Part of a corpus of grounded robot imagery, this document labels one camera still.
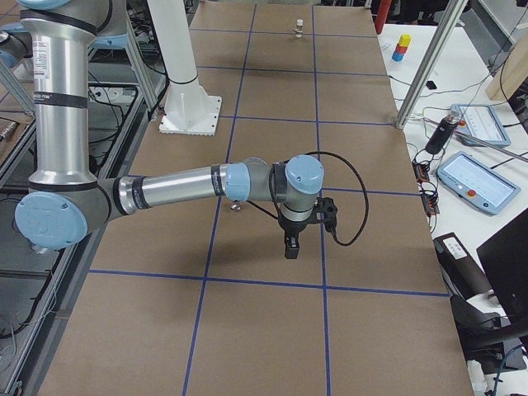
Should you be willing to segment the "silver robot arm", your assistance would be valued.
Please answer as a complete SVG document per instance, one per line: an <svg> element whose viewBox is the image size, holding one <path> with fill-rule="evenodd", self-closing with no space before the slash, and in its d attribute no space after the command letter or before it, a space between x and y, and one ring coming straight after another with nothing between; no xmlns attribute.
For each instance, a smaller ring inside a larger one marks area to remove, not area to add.
<svg viewBox="0 0 528 396"><path fill-rule="evenodd" d="M99 179L88 161L88 48L97 38L123 36L123 1L24 1L21 24L32 38L37 168L17 204L20 232L60 250L121 216L160 205L225 196L270 201L285 232L285 257L299 234L318 222L323 166L299 155L269 165L258 158L157 177Z"/></svg>

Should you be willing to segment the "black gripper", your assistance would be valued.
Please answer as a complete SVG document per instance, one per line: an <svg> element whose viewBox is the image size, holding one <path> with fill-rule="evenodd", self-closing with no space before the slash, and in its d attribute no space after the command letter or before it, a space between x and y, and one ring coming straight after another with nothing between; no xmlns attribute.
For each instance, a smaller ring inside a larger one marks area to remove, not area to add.
<svg viewBox="0 0 528 396"><path fill-rule="evenodd" d="M279 210L279 225L285 231L285 258L296 259L299 255L299 235L309 224L318 222L315 209L296 212L289 209Z"/></svg>

